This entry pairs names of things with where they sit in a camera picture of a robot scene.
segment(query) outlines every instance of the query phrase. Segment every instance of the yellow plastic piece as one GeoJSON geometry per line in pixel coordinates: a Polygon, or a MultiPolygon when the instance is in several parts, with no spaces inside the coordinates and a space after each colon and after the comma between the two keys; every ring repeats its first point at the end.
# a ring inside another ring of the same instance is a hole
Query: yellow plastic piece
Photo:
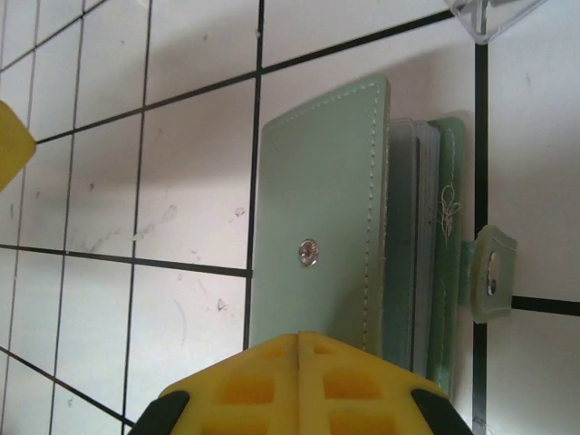
{"type": "Polygon", "coordinates": [[[431,435],[411,397],[433,383],[319,333],[281,335],[169,386],[172,435],[431,435]]]}
{"type": "Polygon", "coordinates": [[[15,113],[0,101],[0,191],[34,155],[36,142],[15,113]]]}

